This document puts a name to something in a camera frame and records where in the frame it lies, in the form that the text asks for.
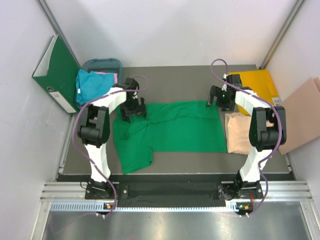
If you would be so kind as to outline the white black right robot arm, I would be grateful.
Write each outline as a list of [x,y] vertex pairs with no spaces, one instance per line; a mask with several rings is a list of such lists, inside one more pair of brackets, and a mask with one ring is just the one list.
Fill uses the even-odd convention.
[[220,185],[220,196],[230,201],[259,191],[266,162],[286,142],[286,111],[282,106],[273,106],[260,98],[251,88],[244,87],[239,74],[224,74],[221,81],[223,87],[213,85],[210,88],[206,106],[215,103],[223,111],[240,106],[251,116],[248,132],[251,150],[247,159],[232,185]]

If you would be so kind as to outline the green t shirt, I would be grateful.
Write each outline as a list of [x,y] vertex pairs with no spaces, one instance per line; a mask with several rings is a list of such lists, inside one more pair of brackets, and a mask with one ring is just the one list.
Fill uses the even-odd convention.
[[216,105],[206,101],[148,103],[147,116],[113,122],[113,139],[124,174],[152,165],[155,152],[225,153],[227,145]]

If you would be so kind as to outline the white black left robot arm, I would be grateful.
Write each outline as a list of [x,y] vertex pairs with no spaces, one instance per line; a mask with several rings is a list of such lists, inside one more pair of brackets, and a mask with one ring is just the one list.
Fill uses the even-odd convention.
[[130,117],[147,117],[145,99],[135,76],[114,84],[103,96],[84,104],[76,117],[75,130],[89,160],[91,177],[87,182],[86,199],[107,199],[115,193],[107,160],[107,141],[110,137],[110,113],[120,109],[120,118],[130,123]]

